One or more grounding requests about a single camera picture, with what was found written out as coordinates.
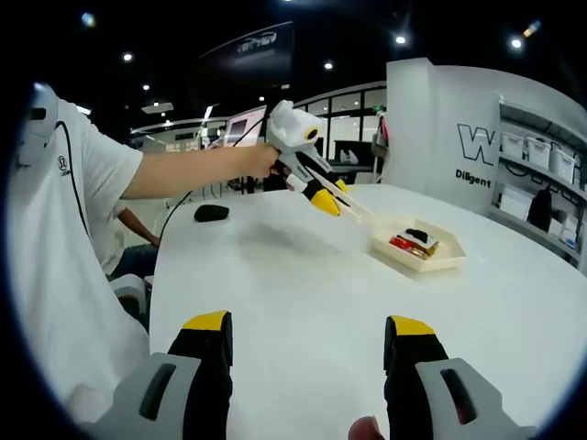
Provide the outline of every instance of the black ceiling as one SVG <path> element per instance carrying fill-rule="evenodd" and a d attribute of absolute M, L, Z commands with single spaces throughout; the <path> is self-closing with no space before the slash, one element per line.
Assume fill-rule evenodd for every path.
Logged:
<path fill-rule="evenodd" d="M 428 57 L 435 64 L 498 69 L 535 79 L 585 103 L 587 78 L 584 18 L 564 2 L 457 2 L 385 0 L 240 0 L 233 2 L 143 2 L 85 4 L 76 9 L 39 11 L 28 17 L 35 35 L 30 50 L 37 78 L 64 99 L 93 109 L 95 123 L 118 139 L 131 127 L 164 122 L 140 107 L 172 101 L 165 119 L 199 117 L 204 108 L 189 102 L 188 73 L 204 52 L 259 28 L 293 21 L 291 88 L 268 96 L 300 100 L 337 88 L 385 79 L 385 62 Z M 82 12 L 94 14 L 85 28 Z M 534 20 L 541 29 L 514 53 L 508 39 Z M 409 45 L 398 48 L 395 32 Z M 133 62 L 122 54 L 132 52 Z M 325 60 L 335 69 L 325 71 Z M 144 92 L 143 83 L 150 85 Z M 215 108 L 229 116 L 258 105 L 243 91 Z"/>

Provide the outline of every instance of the display screen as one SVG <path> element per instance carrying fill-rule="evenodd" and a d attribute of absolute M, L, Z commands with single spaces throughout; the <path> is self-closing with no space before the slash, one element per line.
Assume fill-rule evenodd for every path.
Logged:
<path fill-rule="evenodd" d="M 263 107 L 249 110 L 248 112 L 236 115 L 228 120 L 227 132 L 224 136 L 224 146 L 234 147 L 235 142 L 240 139 L 242 135 L 247 133 L 257 122 L 265 117 L 267 105 Z M 250 132 L 238 143 L 238 147 L 250 147 L 257 143 L 259 139 L 260 128 L 262 122 L 259 122 Z"/>

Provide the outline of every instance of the cardboard tray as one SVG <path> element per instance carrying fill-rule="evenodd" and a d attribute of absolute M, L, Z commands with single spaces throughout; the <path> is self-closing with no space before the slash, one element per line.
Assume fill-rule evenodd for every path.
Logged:
<path fill-rule="evenodd" d="M 408 227 L 427 232 L 438 240 L 436 252 L 429 259 L 420 259 L 389 241 Z M 371 230 L 371 243 L 375 249 L 417 272 L 459 268 L 467 257 L 457 238 L 449 231 L 419 220 L 413 216 L 377 217 Z"/>

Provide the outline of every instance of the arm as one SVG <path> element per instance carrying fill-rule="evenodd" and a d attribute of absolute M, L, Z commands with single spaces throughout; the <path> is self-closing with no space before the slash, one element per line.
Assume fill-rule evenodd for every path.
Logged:
<path fill-rule="evenodd" d="M 118 215 L 118 220 L 122 222 L 124 226 L 130 229 L 132 232 L 137 234 L 140 237 L 145 238 L 149 241 L 153 246 L 159 247 L 159 237 L 154 236 L 142 223 L 140 220 L 130 211 L 128 208 L 122 210 L 122 212 Z"/>
<path fill-rule="evenodd" d="M 267 177 L 278 156 L 278 151 L 269 144 L 145 154 L 122 198 L 174 197 L 241 176 Z"/>

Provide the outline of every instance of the white table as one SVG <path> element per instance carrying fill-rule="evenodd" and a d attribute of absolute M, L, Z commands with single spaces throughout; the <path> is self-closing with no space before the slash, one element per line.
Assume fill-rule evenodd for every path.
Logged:
<path fill-rule="evenodd" d="M 454 232 L 462 270 L 417 276 L 370 256 L 369 230 L 301 194 L 218 201 L 228 220 L 177 210 L 155 271 L 151 351 L 166 352 L 197 314 L 233 313 L 230 439 L 345 439 L 375 415 L 388 435 L 385 318 L 425 321 L 504 396 L 519 424 L 540 426 L 586 354 L 587 279 L 540 245 L 484 217 L 388 185 L 353 195 L 376 214 L 414 214 Z"/>

